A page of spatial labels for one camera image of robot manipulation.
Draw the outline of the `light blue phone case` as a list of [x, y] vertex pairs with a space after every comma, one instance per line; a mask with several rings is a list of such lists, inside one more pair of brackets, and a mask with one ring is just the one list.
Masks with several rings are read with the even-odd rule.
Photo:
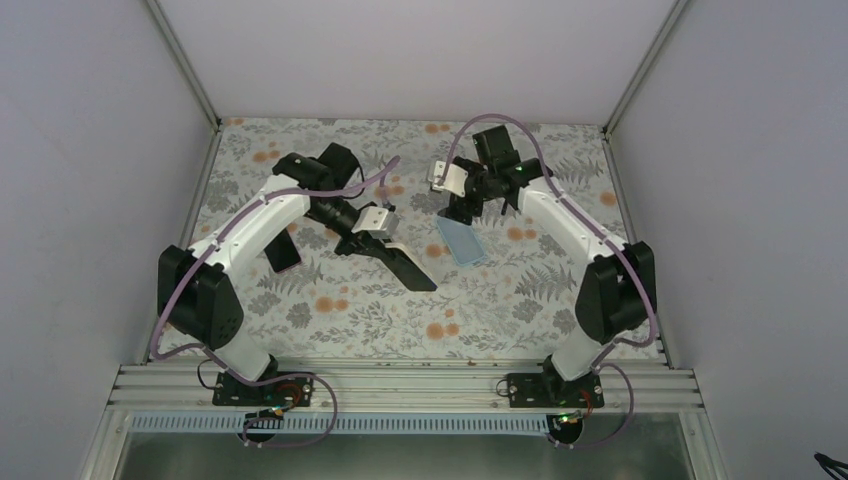
[[486, 259], [483, 244], [471, 226], [444, 217], [436, 218], [436, 226], [458, 266], [470, 267]]

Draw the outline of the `magenta phone black screen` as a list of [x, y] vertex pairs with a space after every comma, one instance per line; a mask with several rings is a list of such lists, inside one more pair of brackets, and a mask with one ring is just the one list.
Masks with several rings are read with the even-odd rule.
[[286, 228], [264, 248], [264, 254], [273, 272], [281, 274], [302, 262], [294, 241]]

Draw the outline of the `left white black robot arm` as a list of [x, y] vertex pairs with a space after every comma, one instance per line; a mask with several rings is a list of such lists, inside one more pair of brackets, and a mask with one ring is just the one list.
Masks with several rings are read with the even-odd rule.
[[394, 156], [372, 177], [350, 185], [358, 161], [349, 149], [332, 143], [317, 158], [292, 153], [222, 226], [188, 247], [167, 247], [158, 260], [158, 320], [150, 357], [162, 361], [200, 350], [239, 381], [238, 390], [249, 402], [270, 402], [278, 391], [275, 358], [244, 329], [233, 277], [259, 255], [276, 273], [296, 266], [301, 258], [288, 227], [301, 217], [336, 232], [343, 253], [376, 258], [397, 269], [408, 257], [377, 236], [391, 212], [376, 208], [378, 219], [358, 229], [365, 211], [349, 198], [384, 180], [399, 163]]

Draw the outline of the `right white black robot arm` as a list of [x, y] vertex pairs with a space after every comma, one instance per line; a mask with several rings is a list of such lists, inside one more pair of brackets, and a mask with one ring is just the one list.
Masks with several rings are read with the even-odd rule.
[[555, 407], [580, 393], [580, 382], [600, 369], [619, 344], [650, 345], [657, 334], [656, 273], [652, 249], [604, 228], [569, 197], [541, 153], [523, 159], [504, 125], [472, 137], [474, 160], [450, 154], [435, 163], [431, 186], [449, 192], [441, 216], [469, 225], [485, 203], [501, 200], [538, 221], [582, 275], [574, 316], [562, 347], [543, 362], [541, 391]]

